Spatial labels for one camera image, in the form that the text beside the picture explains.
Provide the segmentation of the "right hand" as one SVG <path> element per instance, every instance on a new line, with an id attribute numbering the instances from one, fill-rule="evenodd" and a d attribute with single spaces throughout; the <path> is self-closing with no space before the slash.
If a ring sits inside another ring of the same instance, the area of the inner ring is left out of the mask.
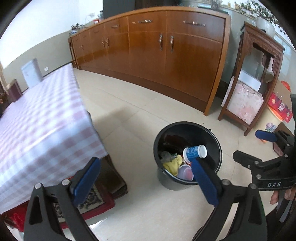
<path id="1" fill-rule="evenodd" d="M 274 191 L 273 192 L 273 194 L 271 196 L 271 200 L 270 200 L 270 204 L 271 205 L 274 205 L 274 204 L 276 204 L 278 202 L 278 200 L 279 200 L 279 194 L 280 194 L 279 191 Z M 295 200 L 295 187 L 286 190 L 285 191 L 284 198 L 286 200 Z"/>

